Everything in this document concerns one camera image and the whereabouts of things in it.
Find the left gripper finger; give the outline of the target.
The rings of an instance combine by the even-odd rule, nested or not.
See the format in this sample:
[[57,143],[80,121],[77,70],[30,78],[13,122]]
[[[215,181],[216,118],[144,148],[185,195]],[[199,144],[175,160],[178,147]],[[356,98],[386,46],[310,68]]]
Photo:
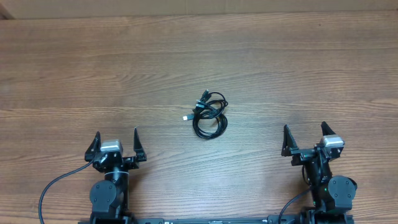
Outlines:
[[134,128],[134,152],[136,153],[137,162],[145,162],[147,160],[147,155],[139,139],[137,128]]
[[85,161],[91,162],[95,158],[96,154],[100,152],[100,147],[101,147],[101,135],[100,132],[97,131],[94,140],[92,141],[92,143],[85,152]]

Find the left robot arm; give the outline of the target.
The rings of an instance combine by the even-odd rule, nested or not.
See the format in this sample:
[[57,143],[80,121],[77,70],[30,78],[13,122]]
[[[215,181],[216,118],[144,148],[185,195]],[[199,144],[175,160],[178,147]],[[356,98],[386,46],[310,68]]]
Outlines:
[[123,146],[118,139],[101,141],[100,133],[85,152],[85,161],[104,174],[104,179],[90,189],[92,204],[90,223],[137,223],[129,211],[129,171],[138,169],[147,155],[134,130],[135,156],[124,157]]

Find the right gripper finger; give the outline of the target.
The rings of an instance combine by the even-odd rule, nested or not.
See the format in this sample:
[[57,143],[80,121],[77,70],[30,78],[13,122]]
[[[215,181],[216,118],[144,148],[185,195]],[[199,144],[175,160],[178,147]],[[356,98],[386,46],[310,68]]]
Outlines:
[[299,147],[298,147],[297,143],[295,142],[295,139],[291,133],[289,125],[285,124],[284,125],[284,140],[282,143],[281,156],[284,156],[284,157],[293,156],[294,154],[297,153],[298,150],[299,150]]
[[336,133],[329,127],[326,121],[322,121],[321,123],[322,134],[324,136],[335,135]]

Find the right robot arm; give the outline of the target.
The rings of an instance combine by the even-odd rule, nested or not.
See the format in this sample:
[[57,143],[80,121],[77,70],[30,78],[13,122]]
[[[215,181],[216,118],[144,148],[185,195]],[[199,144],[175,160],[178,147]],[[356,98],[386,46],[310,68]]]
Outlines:
[[[300,149],[288,124],[284,125],[281,155],[291,157],[292,166],[302,168],[302,178],[308,189],[289,200],[280,211],[278,223],[353,223],[347,212],[353,207],[357,183],[342,175],[333,175],[329,162],[339,158],[345,141],[326,122],[321,123],[322,138],[310,149]],[[298,215],[284,215],[286,209],[304,195],[312,195],[313,205],[304,207]]]

